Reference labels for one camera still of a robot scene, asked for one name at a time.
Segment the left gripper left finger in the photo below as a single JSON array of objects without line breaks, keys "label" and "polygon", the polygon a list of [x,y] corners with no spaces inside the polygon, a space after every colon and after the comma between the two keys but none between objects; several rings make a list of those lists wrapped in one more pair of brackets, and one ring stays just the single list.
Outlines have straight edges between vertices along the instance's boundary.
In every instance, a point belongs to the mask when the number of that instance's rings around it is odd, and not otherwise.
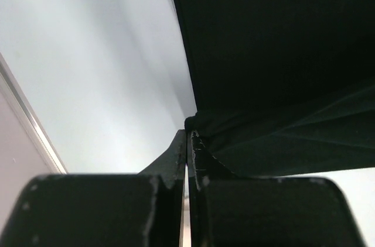
[{"label": "left gripper left finger", "polygon": [[186,132],[138,174],[45,174],[21,191],[2,246],[179,246]]}]

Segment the black t shirt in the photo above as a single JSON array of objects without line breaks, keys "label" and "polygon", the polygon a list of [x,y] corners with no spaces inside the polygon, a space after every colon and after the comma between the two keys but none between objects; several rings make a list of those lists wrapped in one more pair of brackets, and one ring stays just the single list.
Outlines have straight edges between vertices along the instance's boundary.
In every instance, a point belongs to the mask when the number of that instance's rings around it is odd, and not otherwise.
[{"label": "black t shirt", "polygon": [[174,0],[206,151],[239,176],[374,166],[374,0]]}]

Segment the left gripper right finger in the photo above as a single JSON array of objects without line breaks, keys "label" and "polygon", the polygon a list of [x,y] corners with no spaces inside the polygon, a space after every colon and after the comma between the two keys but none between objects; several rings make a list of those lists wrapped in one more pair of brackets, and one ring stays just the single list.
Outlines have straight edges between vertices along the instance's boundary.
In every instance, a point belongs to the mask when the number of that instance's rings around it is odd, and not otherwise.
[{"label": "left gripper right finger", "polygon": [[364,246],[338,186],[321,177],[239,177],[187,136],[193,246]]}]

